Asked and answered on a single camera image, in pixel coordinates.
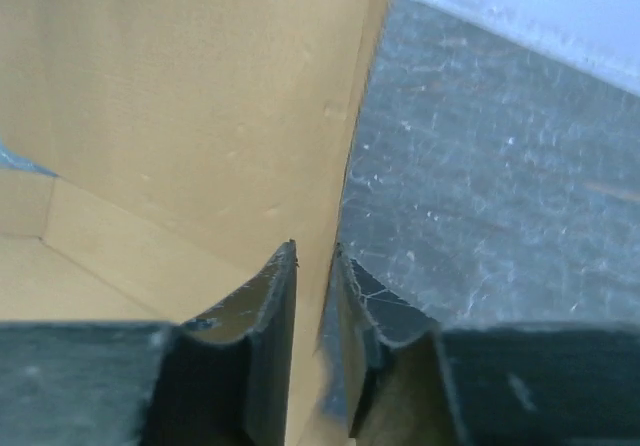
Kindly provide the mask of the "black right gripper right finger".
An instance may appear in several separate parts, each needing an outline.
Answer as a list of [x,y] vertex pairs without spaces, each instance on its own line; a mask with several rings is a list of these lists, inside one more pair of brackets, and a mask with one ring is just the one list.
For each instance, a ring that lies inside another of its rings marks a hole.
[[467,445],[438,323],[342,245],[333,269],[348,436],[357,445]]

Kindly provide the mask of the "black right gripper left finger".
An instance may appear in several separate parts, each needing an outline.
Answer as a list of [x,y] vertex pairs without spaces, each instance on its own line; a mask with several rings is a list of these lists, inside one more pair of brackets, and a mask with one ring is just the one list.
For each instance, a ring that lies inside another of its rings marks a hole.
[[173,336],[144,426],[147,445],[282,445],[296,309],[297,252],[263,268]]

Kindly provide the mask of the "brown cardboard box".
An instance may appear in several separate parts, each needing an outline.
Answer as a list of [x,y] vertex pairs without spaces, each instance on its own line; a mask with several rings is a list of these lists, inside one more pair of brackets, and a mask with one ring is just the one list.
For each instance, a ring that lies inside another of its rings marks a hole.
[[390,0],[1,0],[1,441],[147,445],[173,336],[297,252],[282,445],[341,445],[319,345]]

